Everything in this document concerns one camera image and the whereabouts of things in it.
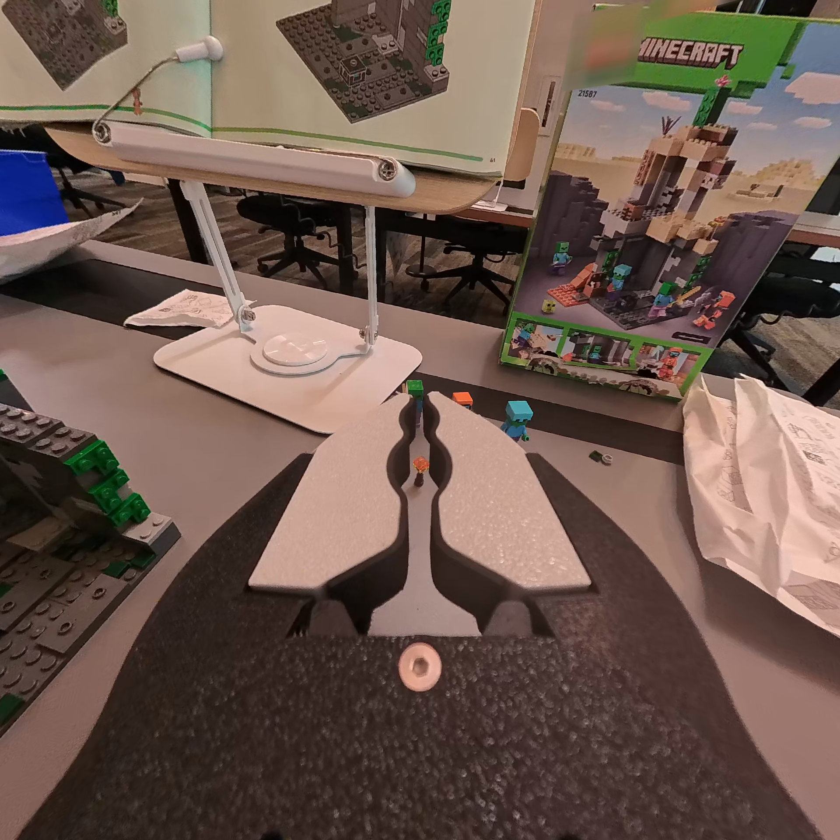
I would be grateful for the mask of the grey brick build green trim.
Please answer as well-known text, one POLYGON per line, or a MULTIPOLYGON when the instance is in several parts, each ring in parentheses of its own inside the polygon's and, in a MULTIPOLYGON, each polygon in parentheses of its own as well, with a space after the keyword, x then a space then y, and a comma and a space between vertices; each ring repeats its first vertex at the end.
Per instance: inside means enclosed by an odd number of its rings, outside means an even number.
POLYGON ((1 733, 181 538, 111 447, 1 372, 1 733))

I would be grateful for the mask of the open brick instruction booklet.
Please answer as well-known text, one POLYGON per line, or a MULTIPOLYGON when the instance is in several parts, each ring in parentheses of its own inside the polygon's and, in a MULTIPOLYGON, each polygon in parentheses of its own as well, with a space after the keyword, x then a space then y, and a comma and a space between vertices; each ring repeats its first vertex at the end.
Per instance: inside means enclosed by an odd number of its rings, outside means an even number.
POLYGON ((2 123, 135 123, 499 175, 541 5, 2 2, 2 123))

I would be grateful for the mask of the crumpled white paper bag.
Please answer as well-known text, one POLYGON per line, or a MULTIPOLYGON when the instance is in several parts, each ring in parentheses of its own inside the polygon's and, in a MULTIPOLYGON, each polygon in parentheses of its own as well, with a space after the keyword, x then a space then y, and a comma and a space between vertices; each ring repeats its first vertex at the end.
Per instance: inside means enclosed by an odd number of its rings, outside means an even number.
POLYGON ((78 222, 40 227, 1 237, 1 284, 34 272, 67 251, 100 236, 142 203, 78 222))

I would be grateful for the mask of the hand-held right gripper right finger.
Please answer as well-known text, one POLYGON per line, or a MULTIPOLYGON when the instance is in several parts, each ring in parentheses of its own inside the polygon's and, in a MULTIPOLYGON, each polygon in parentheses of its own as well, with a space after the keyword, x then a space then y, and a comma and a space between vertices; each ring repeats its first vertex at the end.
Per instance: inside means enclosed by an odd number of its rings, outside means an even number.
POLYGON ((483 635, 551 636, 539 599, 586 592, 592 580, 527 453, 440 392, 427 394, 427 441, 438 592, 483 635))

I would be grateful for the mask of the grey desk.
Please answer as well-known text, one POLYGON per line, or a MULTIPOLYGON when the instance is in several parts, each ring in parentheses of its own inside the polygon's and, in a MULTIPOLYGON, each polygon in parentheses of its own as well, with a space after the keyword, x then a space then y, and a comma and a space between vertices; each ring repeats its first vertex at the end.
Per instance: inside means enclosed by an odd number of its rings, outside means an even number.
MULTIPOLYGON (((2 737, 2 838, 18 838, 95 728, 154 608, 200 546, 316 435, 159 371, 165 332, 123 314, 207 266, 94 243, 2 294, 2 367, 37 411, 104 438, 182 538, 2 737)), ((490 415, 537 410, 540 452, 653 561, 699 627, 752 739, 825 838, 838 838, 838 640, 704 561, 690 529, 676 404, 502 369, 500 331, 384 305, 389 338, 420 349, 419 375, 465 385, 490 415), (612 465, 588 458, 592 450, 612 465)))

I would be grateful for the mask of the blue plastic bin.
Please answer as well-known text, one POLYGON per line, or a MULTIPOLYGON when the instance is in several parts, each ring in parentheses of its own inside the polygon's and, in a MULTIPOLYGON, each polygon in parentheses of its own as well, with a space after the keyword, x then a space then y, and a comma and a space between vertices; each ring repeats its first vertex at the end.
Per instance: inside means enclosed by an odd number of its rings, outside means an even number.
POLYGON ((46 153, 1 150, 1 236, 68 222, 46 153))

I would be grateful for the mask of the large printed white paper bag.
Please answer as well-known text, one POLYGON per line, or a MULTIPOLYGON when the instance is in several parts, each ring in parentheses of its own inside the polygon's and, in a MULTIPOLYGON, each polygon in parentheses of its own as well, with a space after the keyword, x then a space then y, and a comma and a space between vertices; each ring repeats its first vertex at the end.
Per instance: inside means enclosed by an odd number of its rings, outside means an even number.
POLYGON ((702 375, 683 417, 703 558, 838 637, 838 413, 748 376, 719 395, 702 375))

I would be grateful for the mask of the green toy brick set box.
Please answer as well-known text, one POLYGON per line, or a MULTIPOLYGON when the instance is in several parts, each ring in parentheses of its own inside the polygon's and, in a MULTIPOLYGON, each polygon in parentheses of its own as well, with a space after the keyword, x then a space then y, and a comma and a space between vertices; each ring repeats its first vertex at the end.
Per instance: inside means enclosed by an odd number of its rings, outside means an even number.
POLYGON ((658 14, 572 90, 499 363, 679 402, 838 156, 836 19, 658 14))

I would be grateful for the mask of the white book stand wooden board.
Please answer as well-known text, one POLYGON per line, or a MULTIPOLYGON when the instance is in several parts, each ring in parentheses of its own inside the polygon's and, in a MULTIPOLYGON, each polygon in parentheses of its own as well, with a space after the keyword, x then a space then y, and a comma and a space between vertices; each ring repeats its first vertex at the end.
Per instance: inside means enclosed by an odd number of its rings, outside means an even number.
MULTIPOLYGON (((182 190, 234 314, 229 326, 175 342, 154 362, 164 371, 330 434, 384 402, 415 371, 419 350, 380 339, 377 311, 376 212, 421 208, 415 169, 383 155, 214 140, 127 122, 92 124, 98 146, 132 165, 186 170, 182 190), (367 311, 362 329, 280 305, 254 306, 240 290, 202 181, 278 183, 294 196, 362 205, 367 311)), ((499 175, 483 175, 495 179, 499 175)))

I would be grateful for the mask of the small flat paper bag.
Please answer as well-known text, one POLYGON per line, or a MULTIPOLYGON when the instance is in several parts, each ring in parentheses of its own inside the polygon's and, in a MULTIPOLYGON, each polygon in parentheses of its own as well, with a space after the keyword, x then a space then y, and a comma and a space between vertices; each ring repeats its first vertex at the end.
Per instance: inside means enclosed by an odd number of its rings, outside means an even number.
POLYGON ((126 318, 124 327, 221 328, 234 319, 226 297, 182 290, 161 303, 126 318))

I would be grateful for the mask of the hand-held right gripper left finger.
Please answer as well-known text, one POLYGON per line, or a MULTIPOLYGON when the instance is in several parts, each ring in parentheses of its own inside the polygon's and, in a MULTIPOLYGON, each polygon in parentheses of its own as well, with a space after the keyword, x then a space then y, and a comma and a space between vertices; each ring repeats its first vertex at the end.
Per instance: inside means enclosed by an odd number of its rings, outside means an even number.
POLYGON ((408 571, 414 399, 400 394, 341 427, 313 453, 248 579, 258 592, 341 602, 366 634, 408 571))

